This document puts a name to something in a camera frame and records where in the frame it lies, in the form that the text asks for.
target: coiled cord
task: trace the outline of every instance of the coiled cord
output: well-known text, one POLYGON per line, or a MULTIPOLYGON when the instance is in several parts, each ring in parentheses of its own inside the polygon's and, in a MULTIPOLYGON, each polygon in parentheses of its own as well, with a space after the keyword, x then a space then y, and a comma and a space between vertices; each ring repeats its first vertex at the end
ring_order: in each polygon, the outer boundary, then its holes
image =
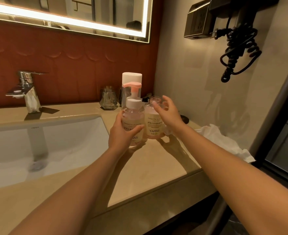
POLYGON ((238 75, 248 69, 256 59, 262 54, 262 51, 257 46, 254 38, 257 35, 257 29, 254 29, 252 26, 244 24, 240 27, 233 27, 232 31, 227 34, 228 48, 225 51, 225 54, 221 56, 220 62, 226 66, 226 70, 221 77, 222 82, 228 82, 231 75, 238 75), (250 57, 253 58, 251 62, 244 67, 241 71, 234 72, 234 68, 240 56, 243 55, 244 50, 248 49, 250 57), (228 63, 223 61, 223 58, 228 56, 228 63))

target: illuminated mirror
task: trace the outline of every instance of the illuminated mirror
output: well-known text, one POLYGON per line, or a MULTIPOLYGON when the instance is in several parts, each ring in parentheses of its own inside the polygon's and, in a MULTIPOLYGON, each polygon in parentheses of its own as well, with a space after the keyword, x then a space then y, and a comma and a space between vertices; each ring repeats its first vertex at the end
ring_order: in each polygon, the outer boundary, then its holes
POLYGON ((0 20, 149 43, 153 0, 0 0, 0 20))

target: chrome faucet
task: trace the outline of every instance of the chrome faucet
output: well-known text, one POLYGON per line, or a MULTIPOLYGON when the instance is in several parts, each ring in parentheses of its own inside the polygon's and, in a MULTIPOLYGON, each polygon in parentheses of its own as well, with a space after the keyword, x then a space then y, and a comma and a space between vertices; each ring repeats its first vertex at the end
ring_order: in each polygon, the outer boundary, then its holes
POLYGON ((17 73, 20 77, 20 83, 11 89, 6 96, 12 96, 13 98, 24 97, 29 114, 41 112, 41 105, 33 85, 32 74, 41 75, 44 73, 26 71, 18 71, 17 73))

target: white pump cap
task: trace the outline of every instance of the white pump cap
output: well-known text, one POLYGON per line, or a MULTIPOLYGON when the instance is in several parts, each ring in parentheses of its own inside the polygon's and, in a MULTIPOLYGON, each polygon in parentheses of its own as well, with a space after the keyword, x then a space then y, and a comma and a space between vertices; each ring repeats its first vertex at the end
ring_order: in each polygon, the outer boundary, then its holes
POLYGON ((129 109, 140 109, 143 103, 141 99, 133 99, 131 96, 126 98, 126 107, 129 109))
POLYGON ((122 85, 132 81, 142 83, 142 76, 140 73, 123 73, 122 85))

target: sink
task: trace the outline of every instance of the sink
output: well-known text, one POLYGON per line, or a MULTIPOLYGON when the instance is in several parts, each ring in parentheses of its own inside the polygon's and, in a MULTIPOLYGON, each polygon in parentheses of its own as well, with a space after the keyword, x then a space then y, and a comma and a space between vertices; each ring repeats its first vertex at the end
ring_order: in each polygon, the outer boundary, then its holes
POLYGON ((0 127, 0 187, 90 165, 108 138, 99 116, 0 127))

